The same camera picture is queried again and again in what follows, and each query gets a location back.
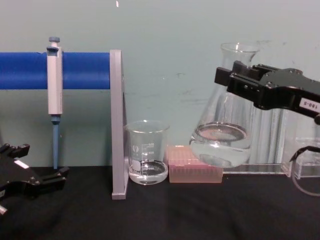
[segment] pipette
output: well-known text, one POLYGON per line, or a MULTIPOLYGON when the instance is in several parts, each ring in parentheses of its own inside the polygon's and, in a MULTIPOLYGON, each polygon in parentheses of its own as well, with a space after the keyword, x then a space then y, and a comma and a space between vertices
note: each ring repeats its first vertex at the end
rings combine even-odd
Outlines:
POLYGON ((47 50, 47 92, 48 113, 53 124, 53 168, 58 168, 59 158, 59 123, 63 113, 63 78, 62 48, 58 45, 59 37, 49 37, 51 46, 47 50))

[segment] blue foam bar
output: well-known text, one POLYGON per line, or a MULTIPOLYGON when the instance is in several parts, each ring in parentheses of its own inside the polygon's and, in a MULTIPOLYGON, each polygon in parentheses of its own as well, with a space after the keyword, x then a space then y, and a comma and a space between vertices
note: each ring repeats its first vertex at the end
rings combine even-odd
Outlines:
MULTIPOLYGON (((63 52, 63 89, 110 89, 108 52, 63 52)), ((47 53, 0 52, 0 90, 47 89, 47 53)))

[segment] erlenmeyer flask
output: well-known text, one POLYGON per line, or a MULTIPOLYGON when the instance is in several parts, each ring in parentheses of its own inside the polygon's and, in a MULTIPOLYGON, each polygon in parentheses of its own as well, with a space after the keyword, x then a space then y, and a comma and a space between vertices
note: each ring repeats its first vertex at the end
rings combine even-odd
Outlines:
MULTIPOLYGON (((221 50, 222 67, 231 70, 235 61, 249 67, 259 48, 255 44, 235 42, 223 43, 221 50)), ((227 92, 226 86, 213 85, 213 93, 189 144, 200 161, 233 168, 250 157, 254 108, 252 102, 227 92)))

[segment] teal wall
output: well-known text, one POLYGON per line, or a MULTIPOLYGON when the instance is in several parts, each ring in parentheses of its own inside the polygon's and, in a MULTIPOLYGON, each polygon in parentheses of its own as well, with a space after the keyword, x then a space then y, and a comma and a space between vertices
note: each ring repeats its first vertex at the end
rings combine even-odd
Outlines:
MULTIPOLYGON (((299 68, 319 79, 319 21, 316 0, 119 0, 118 7, 116 0, 0 0, 0 51, 44 52, 49 36, 59 36, 66 52, 123 50, 128 121, 164 120, 171 126, 169 143, 186 145, 213 90, 221 43, 257 41, 262 50, 254 62, 299 68)), ((0 130, 4 142, 32 144, 27 163, 46 166, 51 124, 46 94, 38 94, 0 93, 0 102, 8 101, 0 105, 0 130), (26 111, 30 102, 36 113, 26 111), (23 112, 13 111, 18 106, 23 112)), ((87 114, 75 117, 81 97, 67 103, 64 164, 110 163, 108 97, 97 97, 102 105, 91 98, 83 103, 97 111, 99 123, 83 123, 87 114), (105 141, 95 149, 98 158, 89 159, 85 139, 105 141)))

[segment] white sticker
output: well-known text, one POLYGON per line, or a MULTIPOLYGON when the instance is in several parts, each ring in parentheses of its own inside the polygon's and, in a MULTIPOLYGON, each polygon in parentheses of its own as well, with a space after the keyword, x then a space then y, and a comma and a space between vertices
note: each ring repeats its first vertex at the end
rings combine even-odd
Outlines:
POLYGON ((140 171, 141 170, 141 164, 137 160, 132 160, 132 169, 135 171, 140 171))
POLYGON ((0 191, 0 198, 4 197, 6 193, 6 190, 0 191))
POLYGON ((304 109, 308 109, 314 111, 316 113, 320 113, 320 103, 316 101, 312 101, 306 98, 301 98, 299 106, 304 109))
POLYGON ((28 169, 29 166, 25 163, 23 163, 22 161, 20 160, 17 160, 17 161, 14 161, 15 164, 18 164, 20 167, 24 168, 24 169, 28 169))

